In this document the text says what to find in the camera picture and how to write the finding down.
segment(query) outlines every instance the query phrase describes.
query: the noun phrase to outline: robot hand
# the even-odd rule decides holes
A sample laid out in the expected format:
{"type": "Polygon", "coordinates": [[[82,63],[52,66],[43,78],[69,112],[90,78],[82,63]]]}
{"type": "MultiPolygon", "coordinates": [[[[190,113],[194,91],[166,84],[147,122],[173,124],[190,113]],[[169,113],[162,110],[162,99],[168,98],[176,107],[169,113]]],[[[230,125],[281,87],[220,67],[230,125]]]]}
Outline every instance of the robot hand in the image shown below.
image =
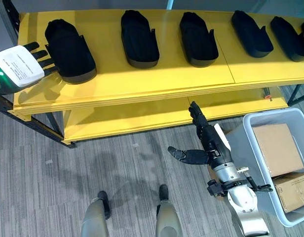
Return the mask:
{"type": "Polygon", "coordinates": [[[0,94],[12,94],[32,86],[40,79],[57,70],[43,69],[53,64],[51,58],[37,61],[48,55],[46,50],[30,53],[39,48],[37,42],[15,46],[0,52],[0,94]]]}
{"type": "Polygon", "coordinates": [[[208,182],[212,196],[222,196],[232,213],[235,229],[242,236],[269,236],[269,230],[257,208],[255,192],[271,192],[270,185],[257,186],[247,167],[236,168],[233,164],[226,137],[219,126],[211,126],[199,106],[192,102],[189,107],[192,123],[204,148],[182,151],[169,147],[168,151],[177,160],[187,164],[208,164],[215,172],[218,182],[208,182]]]}

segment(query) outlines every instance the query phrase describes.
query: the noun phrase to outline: robotic arm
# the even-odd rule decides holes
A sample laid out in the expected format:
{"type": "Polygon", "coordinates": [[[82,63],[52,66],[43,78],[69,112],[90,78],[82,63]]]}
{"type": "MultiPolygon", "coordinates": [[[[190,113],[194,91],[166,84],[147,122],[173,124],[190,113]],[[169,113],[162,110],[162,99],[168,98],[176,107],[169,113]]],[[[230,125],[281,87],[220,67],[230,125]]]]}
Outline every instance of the robotic arm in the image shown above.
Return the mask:
{"type": "Polygon", "coordinates": [[[224,197],[232,214],[233,225],[241,235],[269,236],[266,223],[257,209],[255,192],[271,192],[270,185],[257,186],[247,167],[234,166],[227,139],[220,127],[211,126],[195,102],[191,103],[189,112],[204,151],[182,151],[169,147],[169,153],[183,163],[210,165],[219,180],[210,180],[207,190],[214,197],[224,197]],[[241,179],[240,174],[244,174],[246,179],[241,179]]]}

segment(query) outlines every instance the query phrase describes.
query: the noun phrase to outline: black metal leg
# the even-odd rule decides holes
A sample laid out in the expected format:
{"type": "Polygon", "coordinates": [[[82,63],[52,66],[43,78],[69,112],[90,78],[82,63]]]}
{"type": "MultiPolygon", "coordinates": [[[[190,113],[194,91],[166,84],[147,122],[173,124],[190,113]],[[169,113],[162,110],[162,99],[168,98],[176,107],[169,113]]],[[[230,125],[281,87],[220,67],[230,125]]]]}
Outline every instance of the black metal leg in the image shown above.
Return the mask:
{"type": "Polygon", "coordinates": [[[58,133],[60,134],[61,136],[63,136],[62,132],[61,132],[61,129],[57,123],[57,120],[55,120],[55,117],[53,116],[53,113],[52,112],[49,112],[49,113],[45,113],[53,127],[53,129],[58,133]]]}
{"type": "Polygon", "coordinates": [[[10,22],[12,23],[14,29],[16,32],[19,32],[19,13],[16,10],[14,4],[11,2],[11,0],[2,0],[4,7],[6,9],[7,15],[9,17],[10,22]]]}
{"type": "Polygon", "coordinates": [[[8,110],[13,109],[13,103],[11,103],[9,100],[5,99],[4,97],[0,96],[0,112],[9,116],[10,118],[20,122],[21,124],[33,129],[34,131],[52,139],[53,141],[60,143],[66,147],[69,148],[74,148],[76,145],[71,142],[69,145],[66,145],[62,142],[64,140],[64,137],[61,133],[58,133],[57,131],[54,131],[50,127],[46,126],[39,120],[35,119],[32,117],[31,121],[22,121],[18,117],[12,115],[11,113],[8,112],[8,110]]]}
{"type": "Polygon", "coordinates": [[[288,106],[295,105],[295,104],[297,104],[297,103],[299,103],[299,102],[301,102],[301,101],[304,100],[304,95],[301,96],[301,97],[299,97],[298,99],[295,99],[295,96],[296,96],[297,92],[299,91],[300,86],[301,86],[300,84],[297,85],[296,88],[294,89],[294,92],[292,92],[292,95],[291,95],[291,97],[290,97],[290,99],[289,99],[289,101],[288,101],[288,103],[287,103],[288,106]]]}

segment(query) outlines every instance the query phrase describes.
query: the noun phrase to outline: robot leg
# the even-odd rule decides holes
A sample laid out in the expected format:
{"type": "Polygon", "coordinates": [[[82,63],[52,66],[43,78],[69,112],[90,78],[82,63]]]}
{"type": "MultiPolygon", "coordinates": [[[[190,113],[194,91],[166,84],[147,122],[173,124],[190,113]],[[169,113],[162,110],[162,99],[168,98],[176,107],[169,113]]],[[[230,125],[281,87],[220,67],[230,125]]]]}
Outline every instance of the robot leg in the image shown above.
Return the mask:
{"type": "Polygon", "coordinates": [[[161,204],[157,207],[156,237],[182,237],[182,227],[166,185],[160,186],[161,204]]]}
{"type": "Polygon", "coordinates": [[[99,199],[91,203],[85,213],[81,237],[108,237],[106,220],[110,217],[108,199],[99,199]]]}

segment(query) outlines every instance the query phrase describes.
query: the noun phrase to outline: robot finger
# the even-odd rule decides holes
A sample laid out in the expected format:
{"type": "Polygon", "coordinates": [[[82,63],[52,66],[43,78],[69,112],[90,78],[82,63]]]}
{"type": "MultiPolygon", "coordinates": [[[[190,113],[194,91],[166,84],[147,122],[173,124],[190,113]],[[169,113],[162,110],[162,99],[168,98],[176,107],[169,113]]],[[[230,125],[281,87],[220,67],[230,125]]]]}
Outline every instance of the robot finger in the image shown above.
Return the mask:
{"type": "Polygon", "coordinates": [[[47,53],[46,50],[40,50],[40,51],[38,51],[38,52],[36,52],[36,53],[32,53],[32,55],[33,55],[33,57],[37,60],[37,59],[39,59],[39,58],[43,58],[44,56],[47,56],[48,53],[47,53]]]}
{"type": "Polygon", "coordinates": [[[58,71],[58,69],[57,69],[57,67],[52,67],[52,68],[44,69],[43,71],[44,71],[44,76],[46,77],[46,76],[50,75],[51,73],[58,71]]]}
{"type": "Polygon", "coordinates": [[[31,42],[29,44],[24,45],[24,47],[30,52],[34,49],[39,48],[39,44],[37,42],[31,42]]]}
{"type": "Polygon", "coordinates": [[[53,64],[54,62],[53,62],[53,60],[52,60],[51,58],[48,58],[48,59],[39,61],[38,63],[39,63],[39,65],[40,65],[42,68],[44,68],[44,67],[46,67],[46,66],[49,66],[49,65],[53,64]]]}

